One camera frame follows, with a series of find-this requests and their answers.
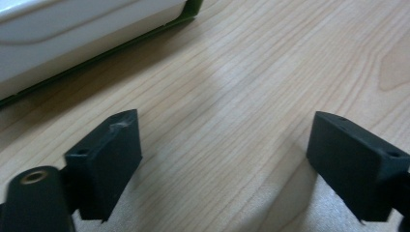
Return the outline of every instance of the table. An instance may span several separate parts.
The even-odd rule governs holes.
[[[316,110],[410,152],[410,1],[207,0],[197,19],[0,110],[17,173],[137,108],[143,162],[109,222],[78,231],[395,231],[359,223],[306,160]]]

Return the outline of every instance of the black plastic part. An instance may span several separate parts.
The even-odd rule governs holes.
[[[386,221],[392,207],[410,206],[410,157],[345,118],[316,112],[307,158],[359,220]]]
[[[10,182],[0,231],[74,231],[58,169],[33,168]]]
[[[83,219],[108,220],[142,160],[136,110],[113,115],[65,155],[71,202]]]

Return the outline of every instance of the green edge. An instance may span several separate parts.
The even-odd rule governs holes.
[[[135,39],[133,39],[133,40],[131,40],[131,41],[128,41],[128,42],[126,42],[126,43],[123,43],[123,44],[121,44],[121,45],[118,45],[118,46],[116,46],[116,47],[114,47],[114,48],[112,48],[112,49],[106,51],[105,53],[100,54],[100,55],[98,55],[98,56],[96,56],[96,57],[94,57],[94,58],[92,58],[92,59],[90,59],[90,60],[88,60],[88,61],[86,61],[86,62],[83,62],[83,63],[81,63],[81,64],[79,64],[79,65],[77,65],[77,66],[74,66],[74,67],[72,67],[72,68],[70,68],[70,69],[68,69],[68,70],[66,70],[66,71],[64,71],[64,72],[61,72],[61,73],[59,73],[59,74],[56,74],[56,75],[54,75],[53,77],[51,77],[51,78],[49,78],[49,79],[46,79],[46,80],[44,80],[44,81],[42,81],[42,82],[40,82],[40,83],[38,83],[38,84],[35,84],[35,85],[33,85],[33,86],[31,86],[31,87],[25,89],[25,90],[22,90],[22,91],[18,92],[18,93],[15,94],[15,95],[12,95],[12,96],[10,96],[10,97],[7,97],[7,98],[5,98],[5,99],[3,99],[3,100],[0,101],[0,107],[1,107],[1,106],[4,106],[4,105],[6,105],[6,104],[8,104],[8,103],[10,103],[10,102],[14,102],[15,100],[21,98],[22,96],[24,96],[24,95],[26,95],[26,94],[28,94],[28,93],[31,93],[32,91],[38,89],[39,87],[42,87],[42,86],[44,86],[44,85],[46,85],[46,84],[48,84],[48,83],[50,83],[50,82],[52,82],[52,81],[54,81],[54,80],[56,80],[56,79],[62,77],[62,76],[64,76],[64,75],[67,75],[67,74],[69,74],[69,73],[72,73],[72,72],[74,72],[74,71],[76,71],[76,70],[78,70],[78,69],[80,69],[80,68],[82,68],[82,67],[85,67],[85,66],[87,66],[87,65],[89,65],[89,64],[91,64],[91,63],[93,63],[93,62],[96,62],[96,61],[98,61],[98,60],[100,60],[100,59],[102,59],[102,58],[104,58],[104,57],[106,57],[106,56],[108,56],[108,55],[110,55],[110,54],[112,54],[112,53],[118,51],[118,50],[121,50],[121,49],[123,49],[123,48],[125,48],[125,47],[131,45],[131,44],[135,44],[135,43],[140,42],[140,41],[142,41],[142,40],[144,40],[144,39],[147,39],[147,38],[149,38],[149,37],[151,37],[151,36],[153,36],[153,35],[155,35],[155,34],[161,32],[161,31],[164,31],[164,30],[166,30],[166,29],[168,29],[168,28],[170,28],[170,27],[173,27],[173,26],[175,26],[175,25],[178,25],[178,24],[180,24],[180,23],[182,23],[182,22],[186,22],[186,21],[193,20],[193,19],[198,15],[199,10],[200,10],[201,5],[202,5],[202,2],[203,2],[203,0],[188,0],[188,1],[187,1],[187,4],[185,5],[185,7],[184,7],[184,9],[183,9],[183,11],[182,11],[182,13],[181,13],[181,15],[180,15],[178,18],[176,18],[175,20],[173,20],[173,21],[171,21],[171,22],[169,22],[169,23],[163,25],[162,27],[159,27],[159,28],[157,28],[157,29],[154,29],[154,30],[152,30],[152,31],[150,31],[150,32],[148,32],[148,33],[146,33],[146,34],[140,36],[140,37],[137,37],[137,38],[135,38]]]

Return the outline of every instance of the wood grain pattern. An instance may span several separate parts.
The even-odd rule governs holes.
[[[410,152],[410,1],[206,0],[197,20],[0,110],[18,172],[137,108],[144,160],[110,221],[78,231],[395,231],[360,224],[305,159],[316,110]]]

